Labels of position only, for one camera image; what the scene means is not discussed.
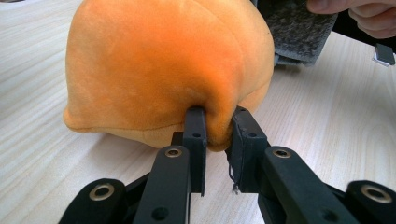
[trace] light wooden surface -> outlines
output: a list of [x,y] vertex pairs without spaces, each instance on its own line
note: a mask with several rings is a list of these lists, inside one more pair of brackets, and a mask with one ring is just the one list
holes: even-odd
[[[93,180],[125,184],[156,149],[63,124],[64,54],[80,1],[0,3],[0,223],[56,223]],[[369,179],[396,190],[396,69],[374,48],[331,34],[310,68],[280,66],[254,114],[270,143],[290,147],[326,183]],[[232,195],[224,153],[209,153],[206,195],[191,223],[263,223],[255,195]]]

